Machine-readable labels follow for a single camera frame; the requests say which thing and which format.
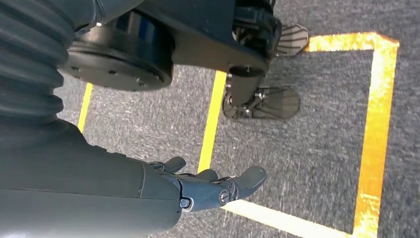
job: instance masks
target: bolt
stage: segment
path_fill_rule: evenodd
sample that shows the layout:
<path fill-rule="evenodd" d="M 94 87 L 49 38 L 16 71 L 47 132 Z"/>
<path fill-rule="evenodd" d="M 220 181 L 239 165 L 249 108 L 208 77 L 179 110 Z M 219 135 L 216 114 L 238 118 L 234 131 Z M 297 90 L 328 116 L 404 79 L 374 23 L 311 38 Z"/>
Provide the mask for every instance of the bolt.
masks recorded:
<path fill-rule="evenodd" d="M 74 71 L 77 71 L 77 72 L 81 71 L 78 67 L 75 67 L 75 66 L 72 66 L 71 69 L 74 70 Z"/>
<path fill-rule="evenodd" d="M 182 198 L 181 201 L 179 201 L 179 206 L 182 208 L 187 208 L 190 206 L 190 200 Z"/>
<path fill-rule="evenodd" d="M 223 205 L 226 205 L 228 201 L 229 201 L 229 193 L 227 192 L 227 190 L 223 190 L 220 193 L 219 203 L 223 206 Z"/>
<path fill-rule="evenodd" d="M 115 76 L 118 75 L 118 72 L 115 71 L 115 70 L 110 70 L 110 71 L 108 71 L 108 73 L 111 74 L 111 75 L 115 75 Z"/>

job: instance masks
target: robotic hand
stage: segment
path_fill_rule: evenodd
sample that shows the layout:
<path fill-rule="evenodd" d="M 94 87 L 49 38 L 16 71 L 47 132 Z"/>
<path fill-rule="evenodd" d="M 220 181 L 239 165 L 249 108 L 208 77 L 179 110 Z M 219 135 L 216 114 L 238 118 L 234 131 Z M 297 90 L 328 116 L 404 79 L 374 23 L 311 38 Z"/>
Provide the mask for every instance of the robotic hand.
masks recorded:
<path fill-rule="evenodd" d="M 178 174 L 185 160 L 174 157 L 167 161 L 151 162 L 150 165 L 180 190 L 179 206 L 183 212 L 195 212 L 222 207 L 228 202 L 252 195 L 265 181 L 266 172 L 260 166 L 248 168 L 239 177 L 218 178 L 214 170 L 207 169 L 197 175 Z"/>

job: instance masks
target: yellow floor marking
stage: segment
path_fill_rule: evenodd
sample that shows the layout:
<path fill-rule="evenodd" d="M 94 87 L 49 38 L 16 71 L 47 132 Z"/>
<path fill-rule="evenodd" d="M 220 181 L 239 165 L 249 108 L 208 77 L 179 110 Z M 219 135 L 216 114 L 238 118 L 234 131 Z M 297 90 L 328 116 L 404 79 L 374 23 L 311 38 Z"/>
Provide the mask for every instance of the yellow floor marking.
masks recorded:
<path fill-rule="evenodd" d="M 214 77 L 213 92 L 211 94 L 209 115 L 207 117 L 206 130 L 204 132 L 203 147 L 201 149 L 198 172 L 210 168 L 211 155 L 213 154 L 214 139 L 217 131 L 225 83 L 226 73 L 217 71 L 216 76 Z"/>
<path fill-rule="evenodd" d="M 244 200 L 230 202 L 223 209 L 234 211 L 237 215 L 255 220 L 281 231 L 287 231 L 302 238 L 348 238 L 350 236 L 345 232 Z"/>
<path fill-rule="evenodd" d="M 377 237 L 398 47 L 399 42 L 396 40 L 374 32 L 365 32 L 311 37 L 310 43 L 305 49 L 306 52 L 373 50 L 365 136 L 352 235 L 242 200 L 230 203 L 223 208 L 303 238 Z M 212 98 L 210 103 L 199 171 L 210 168 L 225 77 L 226 75 L 222 72 L 216 74 L 213 87 L 213 94 L 216 95 L 216 98 Z"/>
<path fill-rule="evenodd" d="M 91 83 L 86 84 L 85 95 L 83 96 L 82 102 L 82 109 L 80 110 L 79 122 L 77 123 L 77 127 L 79 128 L 81 133 L 83 133 L 83 129 L 85 128 L 86 115 L 88 114 L 92 88 L 93 85 Z"/>

